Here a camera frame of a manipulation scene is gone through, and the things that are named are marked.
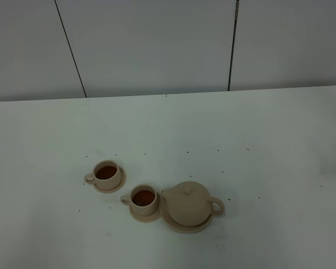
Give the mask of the beige near cup saucer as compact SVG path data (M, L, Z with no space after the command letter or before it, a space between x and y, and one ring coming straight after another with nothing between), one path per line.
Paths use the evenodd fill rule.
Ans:
M139 222L148 223L156 221L161 217L160 198L157 195L155 199L146 206L139 206L132 202L129 206L129 212L131 216Z

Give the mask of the beige teapot with lid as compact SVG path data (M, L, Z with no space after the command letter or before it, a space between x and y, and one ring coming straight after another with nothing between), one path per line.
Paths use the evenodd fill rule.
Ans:
M198 226L210 216L225 213L225 204L211 196L208 189L198 182L182 182L164 189L161 197L166 202L170 217L184 227Z

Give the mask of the beige far teacup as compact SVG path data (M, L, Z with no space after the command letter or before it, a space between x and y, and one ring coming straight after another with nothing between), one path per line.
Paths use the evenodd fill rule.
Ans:
M111 190L120 184L122 173L116 162L105 160L96 164L92 173L85 175L84 180L100 189Z

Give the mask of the large beige teapot saucer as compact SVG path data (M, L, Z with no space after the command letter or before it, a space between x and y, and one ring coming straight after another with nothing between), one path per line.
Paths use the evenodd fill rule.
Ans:
M160 198L160 214L163 219L163 221L166 223L166 225L172 229L175 232L183 233L183 234L193 234L198 233L205 228L208 227L208 225L211 223L213 216L209 215L206 220L204 220L201 224L196 226L184 226L181 224L178 224L176 221L173 220L173 218L169 215L169 212L167 210L166 202L163 198Z

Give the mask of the beige far cup saucer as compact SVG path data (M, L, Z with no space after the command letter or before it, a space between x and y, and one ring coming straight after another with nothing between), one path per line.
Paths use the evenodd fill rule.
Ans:
M125 173L125 171L122 167L119 167L119 170L121 172L121 181L115 188L113 188L113 189L102 189L102 188L98 187L97 184L93 184L93 187L101 193L114 193L114 192L120 190L126 183L127 175L126 175L126 173Z

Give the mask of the beige cup saucer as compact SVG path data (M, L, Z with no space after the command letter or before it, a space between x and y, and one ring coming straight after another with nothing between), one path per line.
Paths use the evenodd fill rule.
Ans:
M93 187L101 193L114 193L114 192L120 190L126 183L127 175L126 175L126 173L125 173L125 171L122 167L119 167L119 170L121 172L121 181L115 188L113 188L113 189L102 189L102 188L98 187L97 184L93 184Z
M155 199L146 206L139 206L132 202L129 206L129 212L131 216L139 222L148 223L156 221L161 217L160 198L157 195Z

